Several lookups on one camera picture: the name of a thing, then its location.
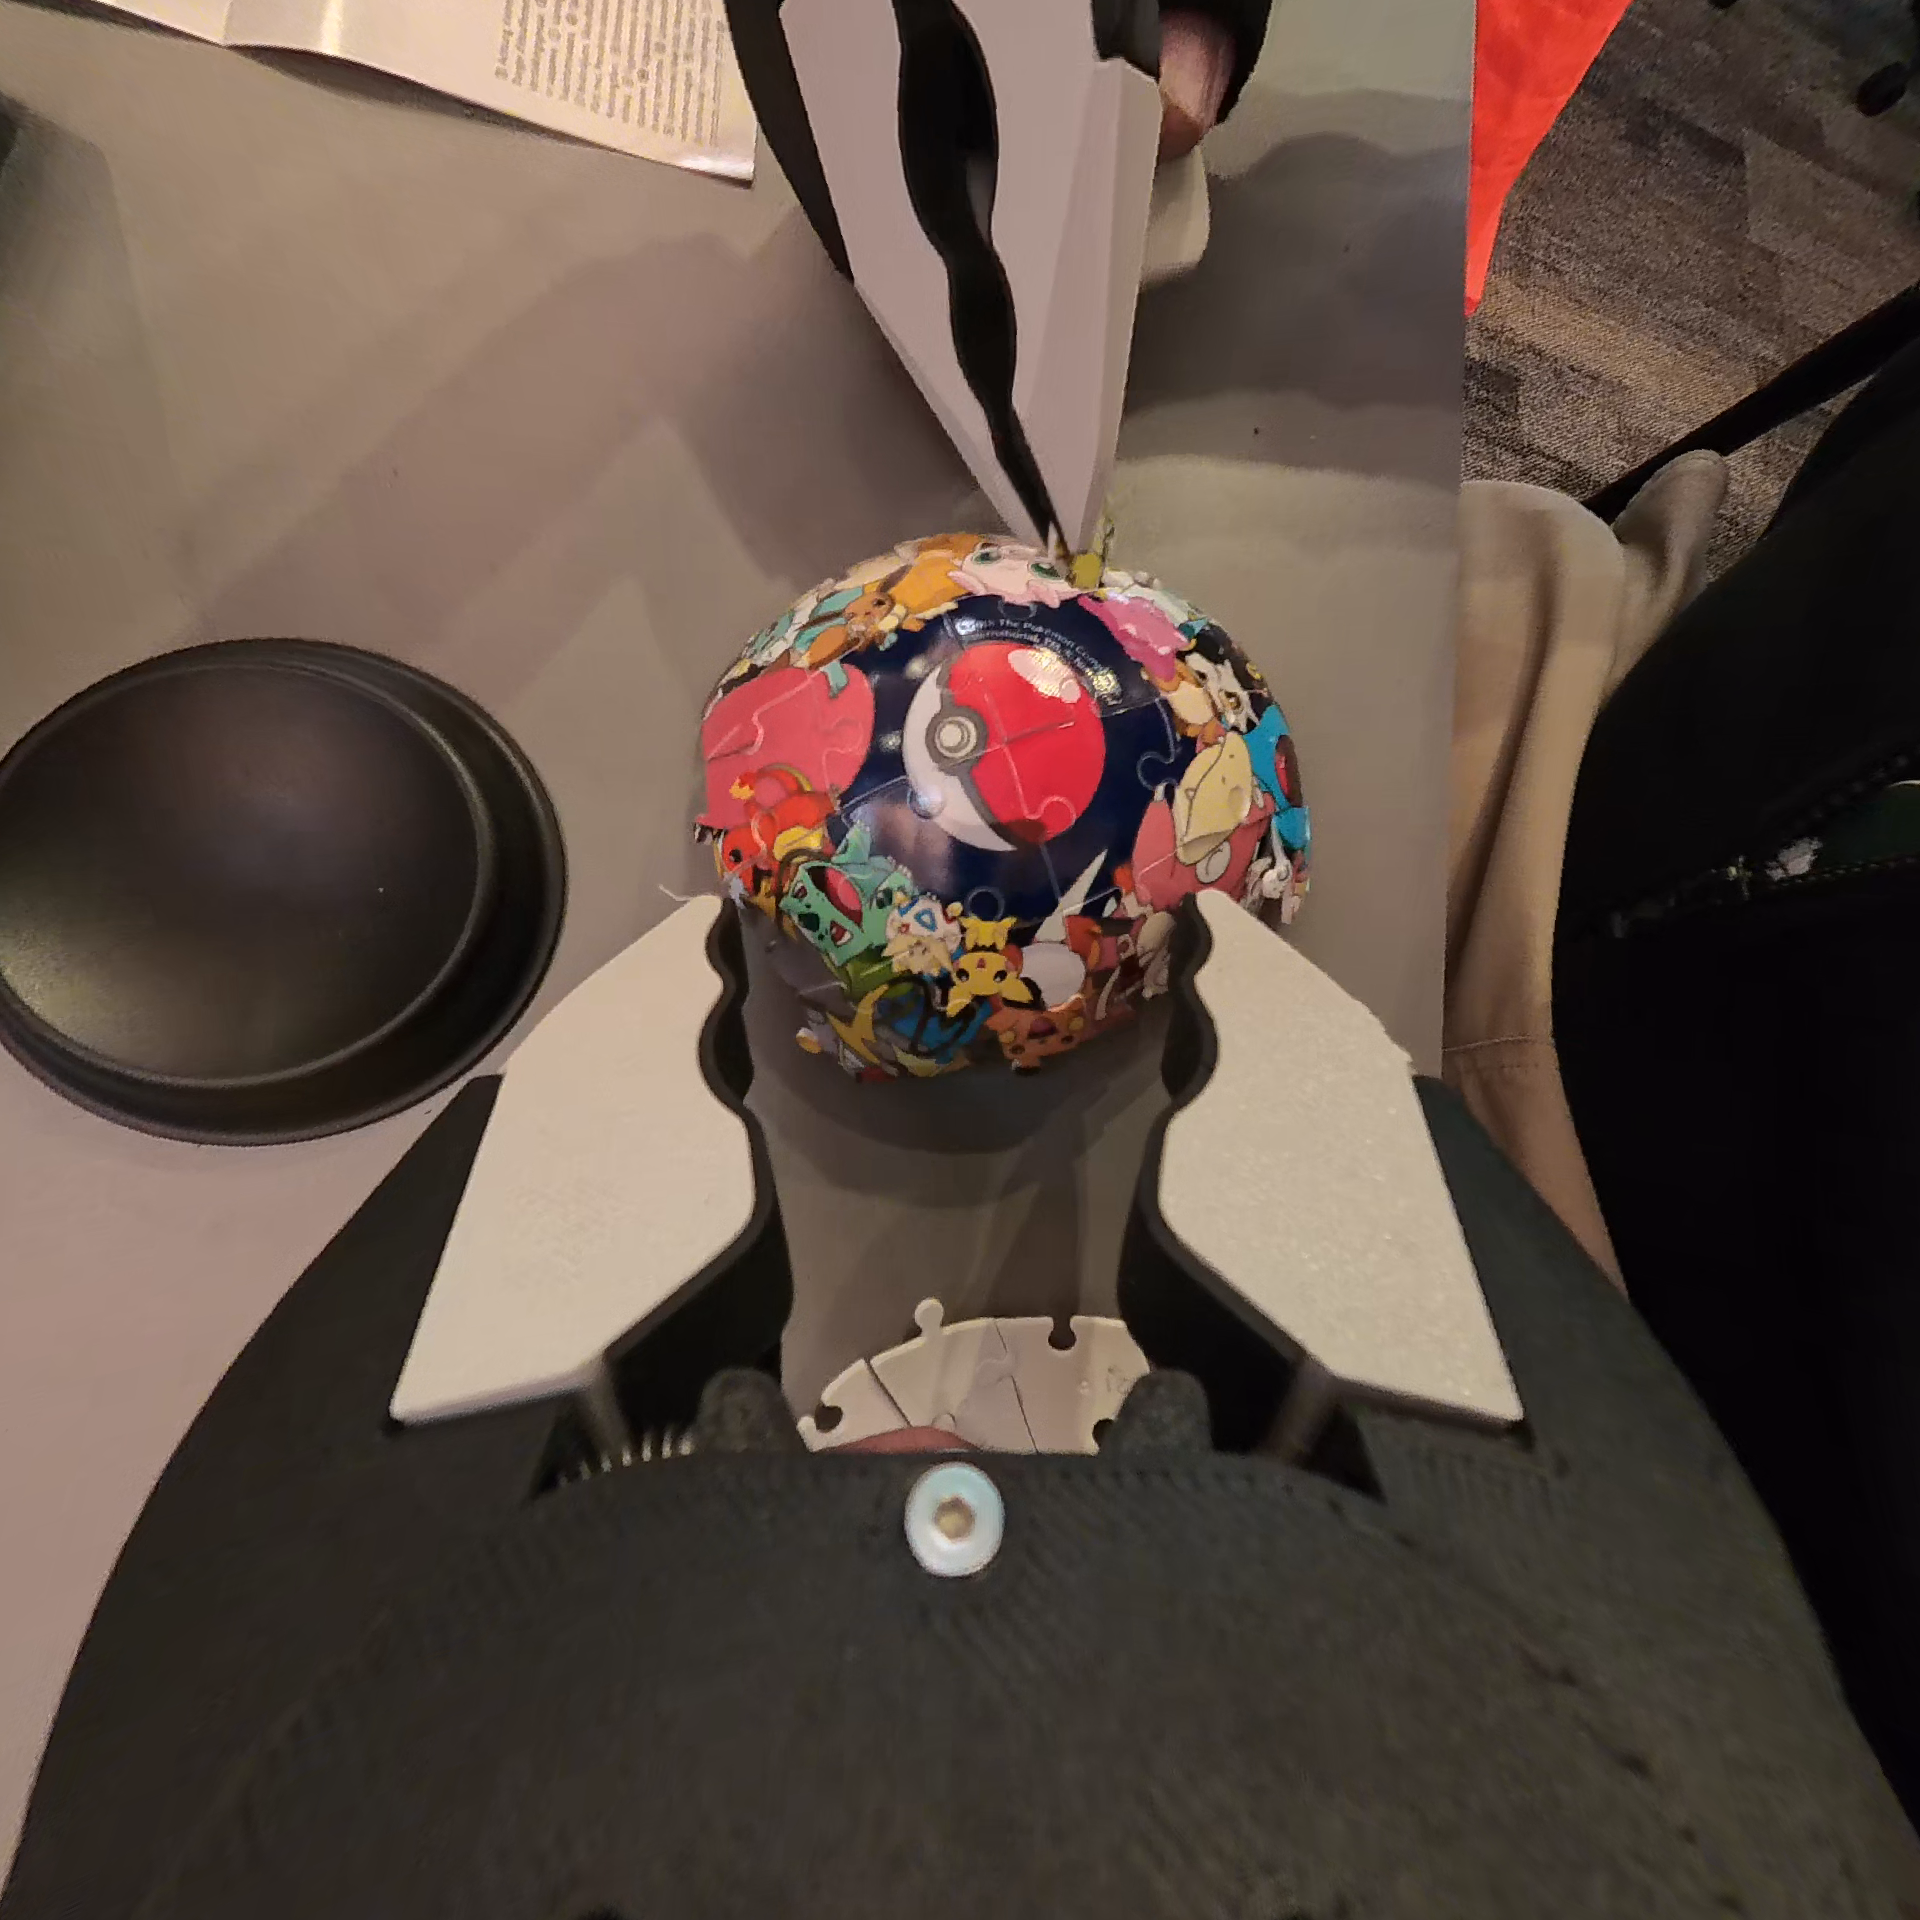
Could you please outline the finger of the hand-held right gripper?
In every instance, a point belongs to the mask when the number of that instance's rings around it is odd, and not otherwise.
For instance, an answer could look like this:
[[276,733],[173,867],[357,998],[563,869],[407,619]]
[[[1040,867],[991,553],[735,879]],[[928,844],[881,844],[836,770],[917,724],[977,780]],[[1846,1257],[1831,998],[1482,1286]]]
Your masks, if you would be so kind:
[[782,3],[779,21],[861,304],[1002,520],[1051,543],[991,239],[1005,138],[985,29],[962,3]]
[[973,3],[994,105],[1017,476],[1090,551],[1108,508],[1163,136],[1157,3]]

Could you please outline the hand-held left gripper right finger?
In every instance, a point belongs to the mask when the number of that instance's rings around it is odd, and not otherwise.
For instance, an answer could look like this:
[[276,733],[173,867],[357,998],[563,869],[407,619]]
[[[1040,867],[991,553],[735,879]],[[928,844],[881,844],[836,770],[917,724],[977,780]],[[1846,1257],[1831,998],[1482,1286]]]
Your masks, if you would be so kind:
[[1168,992],[1115,1278],[1148,1362],[1195,1380],[1213,1428],[1353,1406],[1518,1428],[1404,1047],[1222,892],[1179,909]]

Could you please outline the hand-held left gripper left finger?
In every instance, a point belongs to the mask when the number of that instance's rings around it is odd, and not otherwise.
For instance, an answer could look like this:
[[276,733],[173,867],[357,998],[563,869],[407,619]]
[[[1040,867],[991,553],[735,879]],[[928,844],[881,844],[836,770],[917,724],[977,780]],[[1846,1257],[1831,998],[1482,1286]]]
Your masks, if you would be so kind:
[[748,1111],[735,909],[680,902],[518,1042],[390,1414],[566,1400],[685,1428],[724,1368],[779,1368],[789,1245]]

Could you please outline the curved white-backed puzzle section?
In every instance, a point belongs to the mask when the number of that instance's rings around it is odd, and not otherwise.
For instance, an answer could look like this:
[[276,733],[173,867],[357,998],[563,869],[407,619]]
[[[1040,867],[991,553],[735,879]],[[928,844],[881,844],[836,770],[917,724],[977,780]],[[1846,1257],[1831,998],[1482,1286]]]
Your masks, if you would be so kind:
[[985,1453],[1090,1457],[1108,1423],[1148,1372],[1115,1318],[949,1320],[938,1297],[914,1309],[912,1340],[854,1360],[799,1418],[811,1450],[933,1428]]

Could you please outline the colourful puzzle ball dome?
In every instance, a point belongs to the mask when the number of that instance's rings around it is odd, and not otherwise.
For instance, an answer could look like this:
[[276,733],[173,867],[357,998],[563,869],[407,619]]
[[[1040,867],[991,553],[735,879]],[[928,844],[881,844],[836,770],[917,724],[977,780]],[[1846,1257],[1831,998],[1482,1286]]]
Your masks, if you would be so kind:
[[1179,909],[1308,892],[1293,727],[1163,580],[930,534],[769,619],[698,731],[697,838],[856,1082],[1042,1069],[1166,996]]

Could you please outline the person's right hand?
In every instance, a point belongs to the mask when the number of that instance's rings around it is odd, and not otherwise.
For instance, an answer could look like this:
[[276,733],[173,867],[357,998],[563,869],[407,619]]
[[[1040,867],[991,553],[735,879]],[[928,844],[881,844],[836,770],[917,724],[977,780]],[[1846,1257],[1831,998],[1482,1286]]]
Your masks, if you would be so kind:
[[1194,8],[1159,17],[1159,160],[1187,156],[1219,123],[1232,77],[1232,37]]

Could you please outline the printed paper leaflet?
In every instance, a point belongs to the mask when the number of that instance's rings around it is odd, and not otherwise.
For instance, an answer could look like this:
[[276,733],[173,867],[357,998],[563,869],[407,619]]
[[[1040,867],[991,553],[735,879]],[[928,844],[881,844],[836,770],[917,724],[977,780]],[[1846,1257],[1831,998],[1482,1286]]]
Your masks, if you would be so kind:
[[107,3],[237,52],[300,52],[615,153],[748,185],[756,123],[721,3]]

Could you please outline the black round bowl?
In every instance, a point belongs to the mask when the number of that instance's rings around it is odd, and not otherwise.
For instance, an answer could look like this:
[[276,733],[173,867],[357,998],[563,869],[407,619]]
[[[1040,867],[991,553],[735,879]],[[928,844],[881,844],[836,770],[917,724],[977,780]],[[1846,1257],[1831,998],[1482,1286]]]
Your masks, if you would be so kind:
[[534,998],[566,851],[516,739],[417,664],[247,637],[144,658],[4,753],[4,1047],[158,1137],[332,1137]]

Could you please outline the orange object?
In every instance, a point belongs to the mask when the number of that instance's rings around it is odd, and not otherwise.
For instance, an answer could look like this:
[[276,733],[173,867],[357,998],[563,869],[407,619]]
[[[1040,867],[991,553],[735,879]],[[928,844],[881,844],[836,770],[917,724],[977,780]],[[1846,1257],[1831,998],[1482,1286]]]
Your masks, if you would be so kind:
[[1474,315],[1505,197],[1628,3],[1479,3],[1463,309]]

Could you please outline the person's beige pants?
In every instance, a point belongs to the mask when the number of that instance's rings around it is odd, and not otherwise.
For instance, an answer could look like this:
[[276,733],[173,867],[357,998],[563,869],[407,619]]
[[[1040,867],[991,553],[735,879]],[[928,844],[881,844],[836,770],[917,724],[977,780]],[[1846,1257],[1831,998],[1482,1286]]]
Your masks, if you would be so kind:
[[1725,488],[1725,457],[1684,452],[1616,522],[1501,479],[1457,503],[1441,1080],[1616,1290],[1552,1038],[1552,924],[1588,733],[1703,583]]

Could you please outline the dark green card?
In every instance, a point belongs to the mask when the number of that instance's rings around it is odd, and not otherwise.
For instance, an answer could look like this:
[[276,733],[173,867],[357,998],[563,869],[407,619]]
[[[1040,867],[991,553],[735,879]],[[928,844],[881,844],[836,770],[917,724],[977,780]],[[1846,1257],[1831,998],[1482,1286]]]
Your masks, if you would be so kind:
[[1885,781],[1784,844],[1763,869],[1769,884],[1846,879],[1916,863],[1916,780]]

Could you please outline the black chair leg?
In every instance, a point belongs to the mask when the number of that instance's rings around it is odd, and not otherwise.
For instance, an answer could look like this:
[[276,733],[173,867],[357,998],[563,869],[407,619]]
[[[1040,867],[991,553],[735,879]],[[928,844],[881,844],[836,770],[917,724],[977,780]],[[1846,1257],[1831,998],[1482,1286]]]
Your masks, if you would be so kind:
[[1771,381],[1731,402],[1713,420],[1697,423],[1641,465],[1628,468],[1583,508],[1601,522],[1614,522],[1660,468],[1690,452],[1731,457],[1757,438],[1775,434],[1831,399],[1880,374],[1880,368],[1916,341],[1916,283],[1872,305],[1859,322],[1839,328],[1824,343],[1793,358]]

